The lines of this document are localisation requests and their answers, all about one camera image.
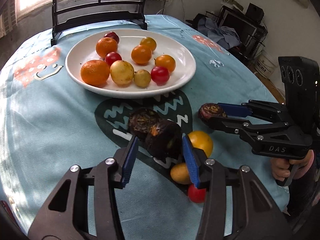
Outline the person's right hand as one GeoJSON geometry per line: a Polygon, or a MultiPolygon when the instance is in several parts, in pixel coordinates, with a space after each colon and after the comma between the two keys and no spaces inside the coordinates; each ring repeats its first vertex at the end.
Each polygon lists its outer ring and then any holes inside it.
{"type": "Polygon", "coordinates": [[[297,165],[299,167],[300,163],[303,163],[302,160],[286,160],[281,158],[271,158],[271,170],[272,176],[278,181],[284,181],[285,178],[290,176],[290,165],[297,165]]]}

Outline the pink sleeve forearm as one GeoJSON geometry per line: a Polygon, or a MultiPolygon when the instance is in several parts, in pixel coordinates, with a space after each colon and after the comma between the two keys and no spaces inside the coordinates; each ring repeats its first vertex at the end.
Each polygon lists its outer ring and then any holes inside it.
{"type": "Polygon", "coordinates": [[[294,179],[302,178],[308,172],[308,170],[310,170],[313,164],[314,158],[315,158],[315,154],[313,150],[309,150],[307,153],[307,156],[303,159],[304,162],[300,163],[299,168],[293,178],[294,179]]]}

